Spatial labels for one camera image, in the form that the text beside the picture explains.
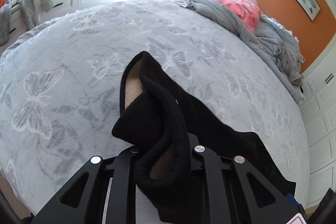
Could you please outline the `white panelled wardrobe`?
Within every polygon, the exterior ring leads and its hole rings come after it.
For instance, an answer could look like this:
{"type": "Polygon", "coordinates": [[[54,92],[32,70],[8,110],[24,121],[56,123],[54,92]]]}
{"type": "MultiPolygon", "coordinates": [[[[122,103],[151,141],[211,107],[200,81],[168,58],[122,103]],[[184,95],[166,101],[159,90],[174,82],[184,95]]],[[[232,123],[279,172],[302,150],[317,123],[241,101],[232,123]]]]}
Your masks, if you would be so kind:
{"type": "Polygon", "coordinates": [[[309,146],[309,190],[306,207],[319,204],[335,190],[335,42],[304,71],[305,101],[299,106],[309,146]]]}

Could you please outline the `black fleece pants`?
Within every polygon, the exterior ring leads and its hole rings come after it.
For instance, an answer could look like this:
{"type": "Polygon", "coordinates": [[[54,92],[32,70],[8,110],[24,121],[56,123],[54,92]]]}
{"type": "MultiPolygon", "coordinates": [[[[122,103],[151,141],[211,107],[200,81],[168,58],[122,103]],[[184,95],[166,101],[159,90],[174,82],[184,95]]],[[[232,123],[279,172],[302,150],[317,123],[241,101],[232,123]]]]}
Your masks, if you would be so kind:
{"type": "Polygon", "coordinates": [[[122,75],[120,118],[112,135],[141,151],[135,182],[163,222],[192,223],[200,216],[190,134],[217,155],[245,157],[283,195],[295,192],[295,182],[281,174],[256,133],[223,124],[174,82],[152,55],[140,52],[122,75]]]}

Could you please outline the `grey clothes hanging on cabinet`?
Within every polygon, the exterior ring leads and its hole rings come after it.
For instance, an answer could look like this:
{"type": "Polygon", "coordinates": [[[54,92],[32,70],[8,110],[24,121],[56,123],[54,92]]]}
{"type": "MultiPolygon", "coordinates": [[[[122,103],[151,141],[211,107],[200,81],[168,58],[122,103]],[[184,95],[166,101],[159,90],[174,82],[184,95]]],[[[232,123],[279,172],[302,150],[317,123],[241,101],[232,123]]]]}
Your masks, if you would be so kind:
{"type": "MultiPolygon", "coordinates": [[[[1,46],[8,43],[10,39],[10,15],[13,5],[19,5],[21,21],[27,31],[39,24],[35,0],[5,0],[1,7],[1,46]]],[[[41,7],[45,12],[49,12],[54,6],[54,0],[41,0],[41,7]]]]}

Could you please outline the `crumpled dark grey garment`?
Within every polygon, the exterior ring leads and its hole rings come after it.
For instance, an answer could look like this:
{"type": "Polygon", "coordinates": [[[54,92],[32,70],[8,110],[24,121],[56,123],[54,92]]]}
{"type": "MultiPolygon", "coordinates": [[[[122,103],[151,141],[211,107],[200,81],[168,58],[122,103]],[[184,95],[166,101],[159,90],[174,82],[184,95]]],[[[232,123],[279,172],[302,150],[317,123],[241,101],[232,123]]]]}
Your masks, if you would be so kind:
{"type": "Polygon", "coordinates": [[[291,44],[280,42],[278,51],[273,54],[273,57],[276,59],[278,69],[286,74],[291,84],[296,86],[303,85],[299,54],[291,44]]]}

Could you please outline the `grey rumpled duvet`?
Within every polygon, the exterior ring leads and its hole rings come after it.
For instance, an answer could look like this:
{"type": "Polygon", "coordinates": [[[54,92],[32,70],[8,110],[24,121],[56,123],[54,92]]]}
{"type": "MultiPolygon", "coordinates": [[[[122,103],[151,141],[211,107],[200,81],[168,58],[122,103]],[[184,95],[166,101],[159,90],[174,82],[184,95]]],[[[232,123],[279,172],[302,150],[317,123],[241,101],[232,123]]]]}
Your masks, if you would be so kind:
{"type": "Polygon", "coordinates": [[[297,40],[267,19],[264,15],[260,16],[260,22],[256,25],[254,33],[232,12],[227,6],[214,0],[173,0],[183,8],[191,9],[198,14],[213,20],[220,26],[231,31],[238,36],[256,55],[258,55],[273,73],[282,82],[297,104],[301,104],[305,97],[301,89],[302,86],[296,86],[290,83],[285,73],[282,73],[276,64],[273,54],[278,51],[280,42],[291,44],[297,53],[299,59],[301,53],[297,40]]]}

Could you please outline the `grey butterfly bedspread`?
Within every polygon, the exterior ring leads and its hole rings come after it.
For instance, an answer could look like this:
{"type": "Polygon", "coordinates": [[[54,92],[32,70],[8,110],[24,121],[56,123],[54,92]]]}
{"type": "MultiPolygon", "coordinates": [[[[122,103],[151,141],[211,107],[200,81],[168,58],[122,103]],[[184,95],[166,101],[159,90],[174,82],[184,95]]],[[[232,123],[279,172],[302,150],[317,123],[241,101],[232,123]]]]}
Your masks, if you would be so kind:
{"type": "Polygon", "coordinates": [[[141,51],[223,123],[259,135],[307,202],[298,105],[238,36],[172,0],[112,2],[41,24],[1,57],[1,171],[37,214],[92,156],[118,155],[123,71],[141,51]]]}

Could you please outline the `pink pillow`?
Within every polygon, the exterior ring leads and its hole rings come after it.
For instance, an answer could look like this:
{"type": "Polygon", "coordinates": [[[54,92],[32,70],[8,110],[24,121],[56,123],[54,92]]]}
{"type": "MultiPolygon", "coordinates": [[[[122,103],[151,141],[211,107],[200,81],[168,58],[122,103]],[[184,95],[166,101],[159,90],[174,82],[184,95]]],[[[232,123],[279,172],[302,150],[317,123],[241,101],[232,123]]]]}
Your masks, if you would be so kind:
{"type": "Polygon", "coordinates": [[[256,25],[260,22],[261,9],[251,0],[214,0],[227,6],[234,12],[247,28],[254,33],[256,25]]]}

